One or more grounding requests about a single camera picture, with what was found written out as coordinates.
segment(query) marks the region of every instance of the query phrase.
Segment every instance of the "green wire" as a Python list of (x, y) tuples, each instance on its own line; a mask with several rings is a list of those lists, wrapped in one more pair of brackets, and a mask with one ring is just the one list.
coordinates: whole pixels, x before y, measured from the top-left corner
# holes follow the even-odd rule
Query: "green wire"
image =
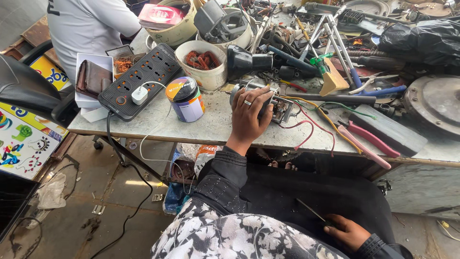
[(346, 106), (346, 105), (344, 105), (344, 104), (341, 104), (341, 103), (339, 103), (339, 102), (323, 102), (322, 104), (318, 105), (318, 108), (310, 109), (310, 108), (307, 108), (307, 107), (303, 106), (298, 100), (294, 100), (294, 101), (296, 101), (297, 103), (299, 103), (303, 108), (305, 108), (305, 109), (307, 109), (307, 110), (310, 110), (310, 111), (316, 111), (319, 107), (321, 107), (321, 106), (323, 106), (323, 105), (325, 105), (325, 104), (338, 104), (338, 105), (344, 107), (345, 109), (347, 109), (347, 110), (349, 110), (349, 111), (352, 111), (352, 112), (355, 112), (355, 113), (357, 113), (357, 114), (361, 114), (361, 115), (364, 115), (364, 116), (367, 116), (367, 117), (371, 117), (372, 119), (377, 120), (377, 117), (374, 116), (374, 115), (369, 115), (369, 114), (365, 114), (365, 113), (362, 113), (362, 112), (358, 112), (358, 111), (353, 110), (353, 109), (351, 109), (350, 107), (348, 107), (348, 106)]

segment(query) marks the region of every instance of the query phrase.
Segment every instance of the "power strip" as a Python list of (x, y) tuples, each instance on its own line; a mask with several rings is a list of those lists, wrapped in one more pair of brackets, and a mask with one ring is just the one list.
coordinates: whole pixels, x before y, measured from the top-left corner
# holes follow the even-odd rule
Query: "power strip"
[(160, 82), (166, 86), (178, 71), (180, 65), (174, 57), (174, 51), (165, 43), (160, 43), (102, 91), (98, 100), (120, 119), (131, 121), (163, 87), (158, 84), (145, 84), (144, 87), (148, 91), (147, 99), (141, 105), (133, 102), (131, 94), (148, 81)]

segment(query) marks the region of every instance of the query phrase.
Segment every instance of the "white t-shirt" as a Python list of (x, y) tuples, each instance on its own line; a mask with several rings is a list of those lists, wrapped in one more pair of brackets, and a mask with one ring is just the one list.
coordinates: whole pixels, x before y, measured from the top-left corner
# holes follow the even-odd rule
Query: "white t-shirt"
[(123, 0), (50, 0), (47, 16), (54, 50), (73, 85), (78, 52), (105, 56), (122, 45), (120, 33), (130, 37), (141, 28)]

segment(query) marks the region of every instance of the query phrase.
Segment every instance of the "brown wallet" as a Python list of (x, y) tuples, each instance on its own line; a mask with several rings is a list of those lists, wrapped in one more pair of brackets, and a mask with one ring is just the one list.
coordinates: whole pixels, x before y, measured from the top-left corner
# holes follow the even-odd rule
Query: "brown wallet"
[(78, 69), (77, 92), (97, 99), (98, 95), (112, 83), (113, 74), (109, 70), (84, 60)]

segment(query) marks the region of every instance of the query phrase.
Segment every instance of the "phone charger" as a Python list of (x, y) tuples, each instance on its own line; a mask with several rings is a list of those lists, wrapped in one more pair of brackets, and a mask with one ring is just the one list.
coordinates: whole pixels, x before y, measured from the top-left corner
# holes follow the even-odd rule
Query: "phone charger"
[(145, 100), (147, 100), (147, 93), (147, 89), (139, 86), (139, 88), (137, 88), (136, 91), (131, 94), (131, 99), (135, 104), (141, 105), (143, 102), (145, 102)]

